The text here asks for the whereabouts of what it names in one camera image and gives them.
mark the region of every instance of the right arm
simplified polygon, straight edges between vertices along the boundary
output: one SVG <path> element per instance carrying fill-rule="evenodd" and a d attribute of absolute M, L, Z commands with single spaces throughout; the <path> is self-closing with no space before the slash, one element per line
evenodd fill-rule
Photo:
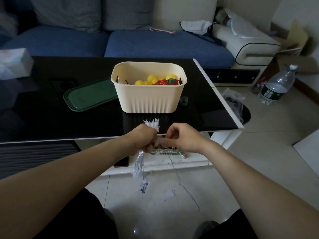
<path fill-rule="evenodd" d="M 319 238 L 319 212 L 185 123 L 159 143 L 203 154 L 217 169 L 259 238 Z"/>

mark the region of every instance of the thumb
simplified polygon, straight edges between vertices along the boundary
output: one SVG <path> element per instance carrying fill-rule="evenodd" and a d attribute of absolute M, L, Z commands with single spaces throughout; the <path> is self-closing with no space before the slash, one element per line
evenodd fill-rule
<path fill-rule="evenodd" d="M 161 138 L 158 143 L 164 147 L 177 147 L 177 139 Z"/>

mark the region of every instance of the white leather armrest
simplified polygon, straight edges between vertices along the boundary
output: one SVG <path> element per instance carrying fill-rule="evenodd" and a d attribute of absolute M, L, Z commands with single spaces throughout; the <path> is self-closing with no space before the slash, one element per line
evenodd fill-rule
<path fill-rule="evenodd" d="M 231 28 L 220 24 L 213 26 L 213 35 L 223 41 L 224 47 L 240 65 L 267 66 L 280 48 L 280 43 L 266 34 L 265 39 L 240 39 Z"/>

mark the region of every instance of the green bottle label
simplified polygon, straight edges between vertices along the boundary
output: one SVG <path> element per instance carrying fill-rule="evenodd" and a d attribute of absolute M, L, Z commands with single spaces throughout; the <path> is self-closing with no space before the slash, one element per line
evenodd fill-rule
<path fill-rule="evenodd" d="M 267 86 L 263 86 L 260 92 L 263 96 L 267 97 L 270 100 L 277 101 L 279 100 L 285 93 L 277 93 L 267 88 Z"/>

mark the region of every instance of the red wire bundle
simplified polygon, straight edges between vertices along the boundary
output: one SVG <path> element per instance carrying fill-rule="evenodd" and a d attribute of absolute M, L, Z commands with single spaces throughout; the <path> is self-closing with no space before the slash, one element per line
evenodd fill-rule
<path fill-rule="evenodd" d="M 170 84 L 169 84 L 169 80 L 165 79 L 165 80 L 159 80 L 153 85 L 170 85 Z M 174 84 L 172 85 L 178 85 L 178 80 L 174 80 Z"/>

